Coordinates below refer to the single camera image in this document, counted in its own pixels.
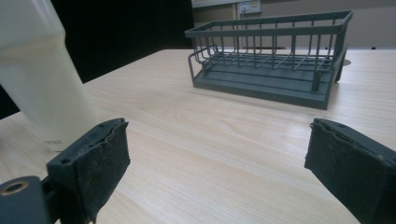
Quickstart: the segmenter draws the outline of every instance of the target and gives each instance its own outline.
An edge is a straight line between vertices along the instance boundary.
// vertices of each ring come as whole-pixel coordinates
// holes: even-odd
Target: wall outlet
[[[260,13],[262,12],[261,0],[252,0],[238,3],[239,14]]]

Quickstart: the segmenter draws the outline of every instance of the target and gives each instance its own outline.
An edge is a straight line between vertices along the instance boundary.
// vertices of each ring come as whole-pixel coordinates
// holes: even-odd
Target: light wood tabletop
[[[130,122],[131,165],[97,223],[358,223],[304,168],[309,124],[396,149],[396,50],[349,50],[327,110],[195,89],[191,53],[159,51],[84,85],[101,121]],[[0,183],[44,178],[57,154],[23,114],[0,120]]]

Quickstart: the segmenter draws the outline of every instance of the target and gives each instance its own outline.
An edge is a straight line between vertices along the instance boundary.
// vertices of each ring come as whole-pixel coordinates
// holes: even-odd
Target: dish rack
[[[341,77],[352,11],[212,21],[185,32],[192,39],[193,86],[327,109]],[[195,74],[194,58],[202,69]]]

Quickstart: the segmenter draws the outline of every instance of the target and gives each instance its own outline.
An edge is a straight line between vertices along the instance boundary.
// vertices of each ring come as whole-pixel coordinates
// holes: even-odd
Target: white bottle
[[[98,123],[50,0],[2,0],[0,84],[49,148],[62,151]]]

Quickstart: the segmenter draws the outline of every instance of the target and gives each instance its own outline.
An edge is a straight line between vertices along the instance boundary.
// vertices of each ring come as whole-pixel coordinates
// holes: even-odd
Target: wooden table
[[[328,110],[195,89],[190,53],[85,85],[100,120],[130,122],[132,163],[98,223],[358,223],[304,168],[309,124],[331,119],[396,149],[396,51],[350,50]],[[23,114],[0,120],[0,183],[43,178],[56,155]]]

